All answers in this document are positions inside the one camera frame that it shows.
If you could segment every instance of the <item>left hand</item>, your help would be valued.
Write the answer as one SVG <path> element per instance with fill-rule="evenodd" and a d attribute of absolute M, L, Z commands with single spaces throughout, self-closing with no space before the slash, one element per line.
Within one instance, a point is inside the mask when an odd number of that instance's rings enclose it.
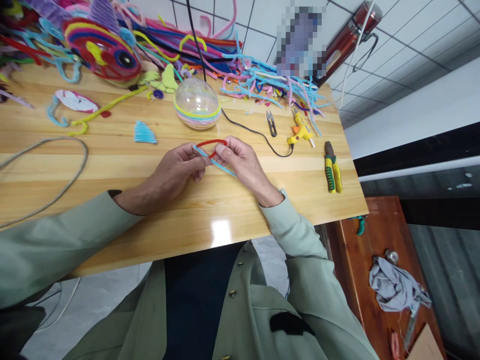
<path fill-rule="evenodd" d="M 212 161 L 198 154 L 193 145 L 186 143 L 168 151 L 149 178 L 113 200 L 131 214 L 146 215 L 176 198 L 189 177 L 198 183 Z"/>

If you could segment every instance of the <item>dark shirt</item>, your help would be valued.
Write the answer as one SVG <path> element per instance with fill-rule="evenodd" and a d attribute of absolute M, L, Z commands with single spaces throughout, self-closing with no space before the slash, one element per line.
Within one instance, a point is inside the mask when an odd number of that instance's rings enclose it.
<path fill-rule="evenodd" d="M 163 360 L 211 360 L 232 267 L 244 242 L 165 260 Z"/>

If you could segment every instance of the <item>yellow glue gun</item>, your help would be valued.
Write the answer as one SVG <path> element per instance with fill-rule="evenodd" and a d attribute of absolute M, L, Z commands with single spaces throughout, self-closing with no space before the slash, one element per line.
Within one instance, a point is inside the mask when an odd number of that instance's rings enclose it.
<path fill-rule="evenodd" d="M 302 117 L 302 115 L 297 111 L 297 109 L 294 109 L 293 114 L 295 116 L 293 119 L 298 126 L 291 127 L 295 135 L 287 138 L 286 142 L 288 143 L 288 145 L 296 144 L 298 140 L 304 138 L 305 140 L 308 140 L 311 144 L 311 147 L 314 148 L 315 143 L 312 140 L 314 135 L 310 131 L 307 121 Z"/>

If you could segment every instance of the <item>person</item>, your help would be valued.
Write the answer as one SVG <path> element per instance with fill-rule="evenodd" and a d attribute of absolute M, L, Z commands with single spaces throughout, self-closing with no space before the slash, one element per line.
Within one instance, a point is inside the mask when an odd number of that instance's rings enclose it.
<path fill-rule="evenodd" d="M 378 360 L 312 224 L 285 190 L 270 183 L 250 145 L 232 136 L 225 140 L 227 146 L 216 145 L 215 159 L 232 166 L 258 199 L 287 257 L 288 298 L 267 286 L 251 241 L 154 261 L 65 359 Z M 25 304 L 174 201 L 188 178 L 199 182 L 209 165 L 193 144 L 184 144 L 168 151 L 135 188 L 109 190 L 65 213 L 2 231 L 2 358 L 15 357 L 45 316 Z"/>

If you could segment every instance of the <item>plastic egg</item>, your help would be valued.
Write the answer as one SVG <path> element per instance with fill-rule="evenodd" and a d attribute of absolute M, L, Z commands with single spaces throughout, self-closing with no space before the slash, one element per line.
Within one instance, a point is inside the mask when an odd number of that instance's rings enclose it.
<path fill-rule="evenodd" d="M 215 91 L 205 81 L 196 78 L 187 78 L 178 85 L 173 105 L 178 117 L 197 130 L 211 128 L 221 114 Z"/>

